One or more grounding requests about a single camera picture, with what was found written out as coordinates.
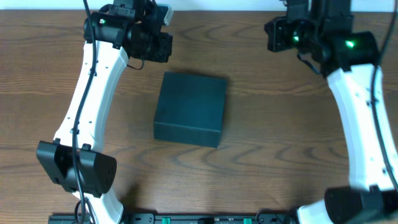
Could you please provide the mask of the dark green box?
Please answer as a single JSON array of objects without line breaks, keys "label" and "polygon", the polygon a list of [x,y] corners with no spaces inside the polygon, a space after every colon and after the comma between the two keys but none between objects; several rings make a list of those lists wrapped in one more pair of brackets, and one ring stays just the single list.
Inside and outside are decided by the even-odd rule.
[{"label": "dark green box", "polygon": [[227,80],[165,72],[154,116],[157,140],[217,148]]}]

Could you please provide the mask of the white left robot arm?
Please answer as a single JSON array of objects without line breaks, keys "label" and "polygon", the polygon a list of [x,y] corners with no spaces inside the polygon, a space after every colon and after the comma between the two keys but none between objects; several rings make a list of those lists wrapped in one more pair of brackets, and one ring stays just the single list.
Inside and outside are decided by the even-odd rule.
[{"label": "white left robot arm", "polygon": [[116,159],[103,153],[114,92],[131,58],[165,63],[173,37],[162,32],[173,10],[155,1],[114,1],[87,12],[83,63],[68,111],[51,142],[36,156],[50,180],[77,197],[72,223],[120,223],[113,189]]}]

